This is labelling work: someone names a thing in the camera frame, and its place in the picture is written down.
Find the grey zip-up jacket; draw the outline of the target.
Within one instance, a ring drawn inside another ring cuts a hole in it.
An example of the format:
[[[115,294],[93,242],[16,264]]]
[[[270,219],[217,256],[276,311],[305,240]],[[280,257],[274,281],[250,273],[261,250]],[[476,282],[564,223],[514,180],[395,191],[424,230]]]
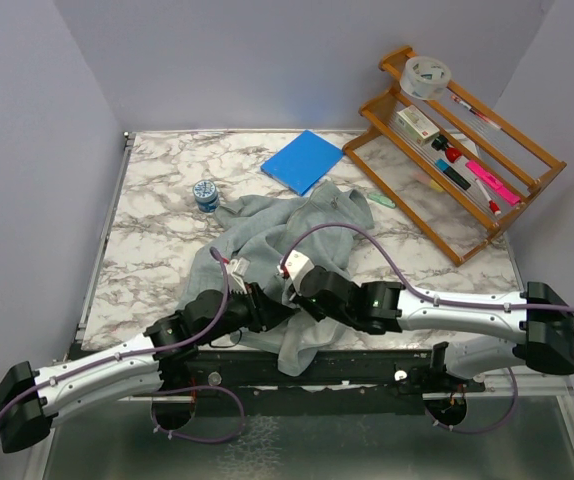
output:
[[[331,182],[320,184],[308,197],[242,196],[220,205],[214,216],[224,231],[209,245],[228,259],[248,260],[245,281],[258,284],[270,299],[283,305],[289,302],[292,283],[279,275],[280,265],[294,270],[293,258],[298,256],[348,277],[357,231],[374,226],[362,193],[342,191]],[[277,354],[279,371],[297,377],[322,347],[338,341],[346,330],[331,318],[317,321],[299,312],[267,332],[247,331],[241,343]]]

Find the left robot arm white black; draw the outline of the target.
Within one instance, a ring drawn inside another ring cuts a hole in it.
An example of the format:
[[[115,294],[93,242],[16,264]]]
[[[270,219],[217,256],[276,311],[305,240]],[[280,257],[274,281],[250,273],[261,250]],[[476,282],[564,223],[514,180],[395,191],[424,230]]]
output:
[[[97,403],[160,389],[177,394],[190,384],[185,363],[199,346],[238,330],[269,331],[294,312],[256,283],[227,294],[206,290],[116,347],[51,367],[17,363],[0,381],[2,450],[25,450]]]

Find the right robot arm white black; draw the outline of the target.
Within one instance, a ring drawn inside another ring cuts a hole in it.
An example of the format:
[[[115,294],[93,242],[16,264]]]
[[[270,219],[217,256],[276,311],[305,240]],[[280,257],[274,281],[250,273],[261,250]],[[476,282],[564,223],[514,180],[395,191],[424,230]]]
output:
[[[547,284],[496,295],[425,290],[414,294],[400,282],[357,285],[321,266],[294,262],[282,268],[294,301],[315,318],[332,318],[356,331],[384,335],[416,330],[472,334],[435,349],[428,383],[448,391],[461,379],[525,365],[548,375],[574,374],[574,320],[569,306]]]

